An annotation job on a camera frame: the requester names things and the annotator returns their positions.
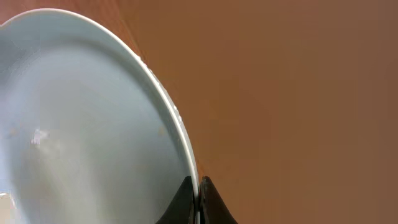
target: brown wall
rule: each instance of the brown wall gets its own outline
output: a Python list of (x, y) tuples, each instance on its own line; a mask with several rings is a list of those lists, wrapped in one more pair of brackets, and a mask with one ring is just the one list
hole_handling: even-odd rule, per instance
[(141, 54), (240, 223), (398, 223), (395, 1), (0, 1)]

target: white rim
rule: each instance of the white rim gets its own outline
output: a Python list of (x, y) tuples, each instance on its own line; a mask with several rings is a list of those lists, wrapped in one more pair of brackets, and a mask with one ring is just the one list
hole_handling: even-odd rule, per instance
[(93, 21), (93, 20), (91, 20), (91, 19), (89, 19), (89, 18), (87, 18), (85, 16), (77, 14), (75, 12), (70, 12), (70, 11), (66, 11), (66, 10), (63, 10), (63, 9), (33, 9), (33, 10), (30, 10), (30, 11), (26, 11), (26, 12), (20, 13), (20, 14), (14, 16), (14, 17), (8, 19), (5, 23), (0, 25), (0, 29), (5, 28), (8, 24), (10, 24), (12, 21), (14, 21), (14, 20), (16, 20), (18, 18), (21, 18), (21, 17), (29, 15), (29, 14), (36, 14), (36, 13), (40, 13), (40, 12), (57, 12), (57, 13), (61, 13), (61, 14), (68, 14), (70, 16), (74, 16), (74, 17), (77, 17), (77, 18), (79, 18), (79, 19), (81, 19), (83, 21), (86, 21), (86, 22), (96, 26), (97, 28), (101, 29), (103, 32), (105, 32), (109, 36), (111, 36), (125, 50), (127, 50), (127, 52), (129, 52), (129, 54), (134, 59), (136, 59), (138, 64), (141, 66), (141, 68), (145, 71), (147, 76), (150, 78), (152, 84), (156, 87), (156, 90), (161, 95), (161, 97), (163, 99), (163, 102), (166, 104), (167, 109), (169, 109), (169, 111), (170, 111), (170, 114), (171, 114), (171, 116), (173, 118), (174, 125), (177, 127), (178, 136), (180, 137), (181, 142), (183, 144), (185, 155), (186, 155), (187, 161), (188, 161), (188, 166), (189, 166), (189, 169), (190, 169), (190, 174), (191, 174), (191, 177), (192, 177), (193, 194), (195, 196), (195, 201), (196, 201), (196, 203), (198, 205), (198, 196), (199, 196), (198, 174), (197, 174), (197, 168), (195, 167), (195, 164), (194, 164), (195, 158), (194, 158), (193, 154), (191, 154), (192, 146), (188, 142), (189, 141), (188, 140), (188, 135), (186, 134), (186, 130), (183, 127), (182, 121), (178, 120), (180, 118), (180, 116), (176, 114), (176, 110), (175, 110), (176, 107), (172, 103), (171, 98), (165, 92), (165, 89), (162, 87), (162, 85), (157, 80), (157, 78), (152, 73), (152, 71), (150, 71), (149, 68), (147, 67), (147, 65), (141, 60), (140, 56), (138, 56), (136, 53), (134, 53), (119, 37), (114, 35), (111, 31), (109, 31), (107, 28), (103, 27), (99, 23), (97, 23), (97, 22), (95, 22), (95, 21)]

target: orange-brown surface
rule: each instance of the orange-brown surface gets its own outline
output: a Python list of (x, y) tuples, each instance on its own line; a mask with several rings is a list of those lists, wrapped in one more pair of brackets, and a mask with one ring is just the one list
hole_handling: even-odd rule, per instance
[(240, 223), (398, 223), (395, 1), (0, 0), (118, 35)]

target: white plate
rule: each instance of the white plate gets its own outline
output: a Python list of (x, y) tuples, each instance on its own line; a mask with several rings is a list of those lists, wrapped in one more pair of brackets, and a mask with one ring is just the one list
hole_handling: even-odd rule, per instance
[(119, 38), (58, 9), (0, 30), (0, 192), (27, 223), (154, 223), (189, 138), (162, 85)]

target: plate surface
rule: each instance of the plate surface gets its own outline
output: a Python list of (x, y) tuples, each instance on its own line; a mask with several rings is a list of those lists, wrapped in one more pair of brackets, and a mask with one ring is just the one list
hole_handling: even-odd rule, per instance
[(39, 9), (0, 30), (0, 192), (27, 223), (154, 223), (197, 171), (167, 92), (99, 24)]

